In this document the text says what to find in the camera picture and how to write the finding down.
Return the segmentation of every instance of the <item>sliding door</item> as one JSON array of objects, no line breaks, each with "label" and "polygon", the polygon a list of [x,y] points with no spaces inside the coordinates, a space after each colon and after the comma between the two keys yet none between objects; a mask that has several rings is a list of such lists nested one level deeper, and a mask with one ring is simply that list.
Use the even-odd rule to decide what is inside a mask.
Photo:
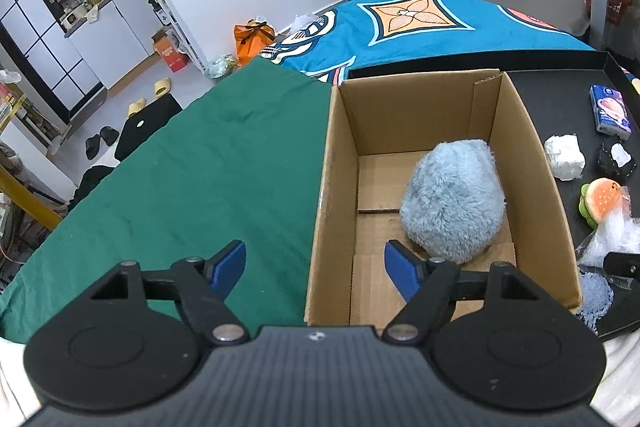
[{"label": "sliding door", "polygon": [[102,84],[64,35],[43,0],[0,0],[0,44],[69,123]]}]

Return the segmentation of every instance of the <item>blue blanket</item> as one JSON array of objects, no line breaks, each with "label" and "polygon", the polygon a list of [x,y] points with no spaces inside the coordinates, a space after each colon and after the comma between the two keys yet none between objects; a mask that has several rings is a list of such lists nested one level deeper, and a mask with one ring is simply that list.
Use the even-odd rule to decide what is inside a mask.
[{"label": "blue blanket", "polygon": [[482,0],[351,0],[260,54],[338,85],[351,68],[536,49],[592,48],[550,24]]}]

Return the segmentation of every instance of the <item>white rock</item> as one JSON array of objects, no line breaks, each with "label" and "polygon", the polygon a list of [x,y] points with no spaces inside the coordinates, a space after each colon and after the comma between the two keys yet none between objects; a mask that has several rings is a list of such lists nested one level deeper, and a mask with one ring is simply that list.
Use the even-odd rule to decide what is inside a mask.
[{"label": "white rock", "polygon": [[574,134],[552,136],[545,141],[546,160],[553,175],[562,181],[575,180],[582,175],[584,155]]}]

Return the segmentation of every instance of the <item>orange bag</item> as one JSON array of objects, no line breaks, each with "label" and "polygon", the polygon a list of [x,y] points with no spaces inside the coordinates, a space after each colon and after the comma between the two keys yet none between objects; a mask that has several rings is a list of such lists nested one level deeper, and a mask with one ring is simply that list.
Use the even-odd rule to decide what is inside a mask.
[{"label": "orange bag", "polygon": [[249,60],[275,41],[275,31],[266,22],[249,21],[246,26],[235,26],[238,63],[246,66]]}]

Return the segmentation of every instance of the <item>bed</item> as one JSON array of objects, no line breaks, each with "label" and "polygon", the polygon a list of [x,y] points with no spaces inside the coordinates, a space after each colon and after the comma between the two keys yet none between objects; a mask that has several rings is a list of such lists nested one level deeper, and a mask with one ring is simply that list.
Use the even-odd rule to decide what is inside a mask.
[{"label": "bed", "polygon": [[327,84],[350,68],[503,49],[590,50],[482,0],[352,0],[329,10],[192,103],[82,200],[0,296],[0,336],[26,342],[120,261],[163,269],[232,239],[247,247],[227,299],[234,313],[252,331],[303,324]]}]

